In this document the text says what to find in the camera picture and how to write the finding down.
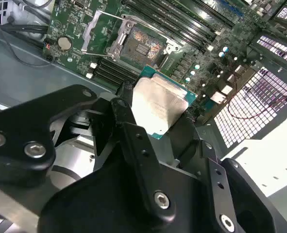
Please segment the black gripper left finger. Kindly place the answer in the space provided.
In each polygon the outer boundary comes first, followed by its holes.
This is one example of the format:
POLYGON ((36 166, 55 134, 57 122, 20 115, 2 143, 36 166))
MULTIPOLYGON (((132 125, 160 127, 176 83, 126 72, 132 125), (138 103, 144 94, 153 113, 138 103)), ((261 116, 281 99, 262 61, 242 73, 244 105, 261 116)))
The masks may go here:
POLYGON ((0 112, 0 183, 43 183, 55 161, 55 147, 70 137, 70 118, 80 112, 87 112, 96 150, 106 158, 99 170, 123 166, 152 226, 171 224, 176 217, 175 202, 163 183, 147 133, 136 124, 131 107, 121 98, 98 98, 78 84, 0 112))

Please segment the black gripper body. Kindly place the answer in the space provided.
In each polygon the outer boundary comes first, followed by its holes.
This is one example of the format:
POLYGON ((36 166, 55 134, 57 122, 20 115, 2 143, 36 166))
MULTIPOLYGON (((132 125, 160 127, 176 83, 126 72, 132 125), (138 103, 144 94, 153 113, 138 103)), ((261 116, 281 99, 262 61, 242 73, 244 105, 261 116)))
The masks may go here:
MULTIPOLYGON (((202 185, 168 166, 161 168, 176 217, 161 233, 211 233, 202 185)), ((123 166, 96 171, 59 191, 40 215, 40 233, 154 233, 142 212, 133 179, 123 166)))

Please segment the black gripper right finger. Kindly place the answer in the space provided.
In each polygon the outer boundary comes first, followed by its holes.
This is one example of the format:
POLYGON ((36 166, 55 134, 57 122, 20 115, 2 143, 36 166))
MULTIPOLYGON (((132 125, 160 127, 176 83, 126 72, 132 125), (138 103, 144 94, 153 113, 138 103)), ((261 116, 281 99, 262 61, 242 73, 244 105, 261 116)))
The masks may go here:
POLYGON ((221 161, 200 138, 189 113, 168 132, 177 167, 195 176, 195 196, 188 203, 195 233, 287 233, 287 221, 244 168, 221 161))

